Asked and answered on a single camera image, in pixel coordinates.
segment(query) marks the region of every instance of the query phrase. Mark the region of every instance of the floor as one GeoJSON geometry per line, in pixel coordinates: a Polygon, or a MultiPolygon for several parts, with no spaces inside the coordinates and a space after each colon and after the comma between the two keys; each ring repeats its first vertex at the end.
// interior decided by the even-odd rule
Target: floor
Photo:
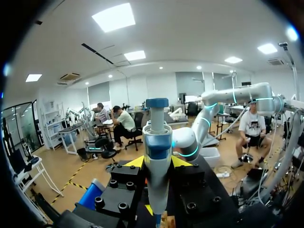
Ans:
{"type": "MultiPolygon", "coordinates": [[[[191,126],[193,119],[190,119],[188,126],[191,126]]],[[[214,120],[211,130],[216,130],[216,120],[214,120]]],[[[274,155],[271,158],[267,158],[266,162],[268,166],[273,166],[274,161],[278,157],[278,148],[280,148],[282,143],[283,129],[278,128],[275,136],[275,142],[273,146],[274,155]]],[[[214,172],[225,172],[230,173],[229,178],[221,179],[227,192],[231,193],[233,189],[237,186],[239,181],[246,175],[248,170],[250,170],[253,165],[246,164],[236,170],[230,169],[230,165],[237,159],[235,152],[235,142],[239,137],[238,129],[234,129],[233,133],[225,133],[223,137],[226,140],[221,140],[217,149],[220,153],[220,161],[218,165],[214,168],[214,172]]],[[[81,138],[79,137],[76,142],[76,147],[83,147],[81,138]]],[[[139,150],[135,150],[135,145],[128,147],[128,150],[122,150],[117,154],[114,159],[119,160],[133,160],[140,157],[144,153],[144,146],[139,145],[139,150]]],[[[259,152],[252,148],[250,153],[254,156],[255,161],[260,157],[259,152]]],[[[52,206],[59,212],[62,213],[66,209],[73,210],[75,203],[80,200],[82,195],[85,193],[87,187],[90,186],[92,179],[97,178],[104,186],[107,185],[110,174],[105,171],[108,164],[112,163],[112,160],[105,160],[99,158],[98,160],[90,160],[84,163],[79,159],[77,155],[67,154],[64,148],[58,148],[55,151],[46,150],[42,147],[34,152],[35,155],[42,158],[42,162],[51,176],[57,187],[62,190],[64,197],[57,196],[53,190],[51,190],[46,184],[42,177],[39,177],[35,182],[36,186],[33,189],[36,192],[41,192],[44,198],[52,203],[52,206]]]]}

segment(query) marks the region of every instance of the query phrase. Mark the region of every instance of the white box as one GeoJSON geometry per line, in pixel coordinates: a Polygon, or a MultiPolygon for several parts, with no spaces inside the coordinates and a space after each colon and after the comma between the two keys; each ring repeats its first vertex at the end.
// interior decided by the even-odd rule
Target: white box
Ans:
{"type": "Polygon", "coordinates": [[[220,158],[220,154],[217,148],[215,147],[201,148],[199,154],[204,157],[204,159],[211,168],[216,167],[220,158]]]}

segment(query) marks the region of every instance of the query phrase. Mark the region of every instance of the white t-shirt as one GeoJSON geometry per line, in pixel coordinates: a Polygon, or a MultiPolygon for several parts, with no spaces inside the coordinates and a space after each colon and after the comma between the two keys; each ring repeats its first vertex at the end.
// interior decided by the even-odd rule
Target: white t-shirt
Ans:
{"type": "Polygon", "coordinates": [[[265,119],[258,114],[252,114],[247,111],[241,117],[238,130],[245,132],[245,134],[251,136],[259,136],[262,130],[266,129],[265,119]]]}
{"type": "Polygon", "coordinates": [[[125,129],[131,131],[135,129],[135,122],[134,119],[128,114],[127,111],[123,110],[120,116],[117,118],[117,121],[120,122],[125,129]]]}

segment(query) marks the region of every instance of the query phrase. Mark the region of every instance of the blue cap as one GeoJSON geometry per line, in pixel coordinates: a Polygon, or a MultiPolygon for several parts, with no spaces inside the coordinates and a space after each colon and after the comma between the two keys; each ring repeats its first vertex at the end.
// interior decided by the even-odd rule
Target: blue cap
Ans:
{"type": "Polygon", "coordinates": [[[167,98],[149,98],[146,100],[146,106],[150,108],[164,108],[169,106],[167,98]]]}

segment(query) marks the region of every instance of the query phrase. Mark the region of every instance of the square ceiling light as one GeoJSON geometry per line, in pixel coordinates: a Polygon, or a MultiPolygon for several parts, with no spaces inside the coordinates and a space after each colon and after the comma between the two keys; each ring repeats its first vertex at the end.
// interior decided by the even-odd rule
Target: square ceiling light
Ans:
{"type": "Polygon", "coordinates": [[[144,51],[135,51],[124,54],[128,61],[146,58],[144,51]]]}
{"type": "Polygon", "coordinates": [[[265,55],[277,52],[277,49],[272,44],[265,44],[265,45],[259,46],[257,49],[259,51],[263,52],[265,55]]]}
{"type": "Polygon", "coordinates": [[[239,62],[242,62],[242,61],[243,61],[242,59],[240,59],[238,57],[234,57],[234,56],[225,59],[225,62],[233,63],[233,64],[234,63],[239,63],[239,62]]]}
{"type": "Polygon", "coordinates": [[[129,3],[114,6],[92,16],[104,32],[110,32],[135,25],[132,8],[129,3]]]}
{"type": "Polygon", "coordinates": [[[29,74],[25,82],[36,82],[41,76],[42,74],[29,74]]]}

